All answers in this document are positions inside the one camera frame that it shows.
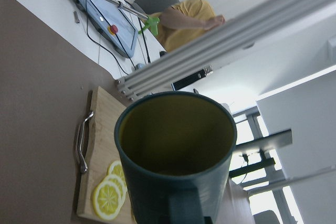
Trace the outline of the blue-grey cup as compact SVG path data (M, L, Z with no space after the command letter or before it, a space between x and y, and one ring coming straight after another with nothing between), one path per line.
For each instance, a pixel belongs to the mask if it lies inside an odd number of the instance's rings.
M215 223L237 130L218 102L149 95L118 118L114 139L137 223Z

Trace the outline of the person in yellow shirt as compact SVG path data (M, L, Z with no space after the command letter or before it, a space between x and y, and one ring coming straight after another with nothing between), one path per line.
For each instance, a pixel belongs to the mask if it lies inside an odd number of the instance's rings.
M225 23L225 17L216 15L206 0L184 0L150 16L159 19L155 37L166 52L172 52Z

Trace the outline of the bamboo cutting board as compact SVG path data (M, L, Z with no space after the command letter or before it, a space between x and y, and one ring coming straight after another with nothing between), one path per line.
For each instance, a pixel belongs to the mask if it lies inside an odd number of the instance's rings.
M108 168L119 161L119 153L114 142L114 126L125 106L102 87L92 93L91 107L93 117L89 120L88 145L85 161L88 171L81 175L77 215L101 223L136 223L133 216L129 194L119 214L107 221L98 217L93 208L93 192L108 175Z

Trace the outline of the blue-cased tablet flat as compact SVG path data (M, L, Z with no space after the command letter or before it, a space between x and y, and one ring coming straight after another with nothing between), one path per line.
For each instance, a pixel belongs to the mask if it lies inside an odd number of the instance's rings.
M105 0L73 0L115 50L125 58L132 58L136 46L137 31L123 10Z

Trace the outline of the middle lemon slice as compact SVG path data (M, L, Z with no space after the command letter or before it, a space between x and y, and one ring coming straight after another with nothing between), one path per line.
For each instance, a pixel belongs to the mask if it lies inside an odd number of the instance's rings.
M116 174L109 174L103 179L103 181L105 180L114 182L118 186L120 194L121 194L121 203L124 204L128 189L123 179Z

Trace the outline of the aluminium frame post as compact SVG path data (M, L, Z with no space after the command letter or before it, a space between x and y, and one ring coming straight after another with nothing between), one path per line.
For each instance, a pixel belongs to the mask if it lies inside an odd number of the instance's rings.
M118 91L137 100L216 62L234 59L230 53L286 28L333 4L335 0L268 0L206 35L166 54L117 81Z

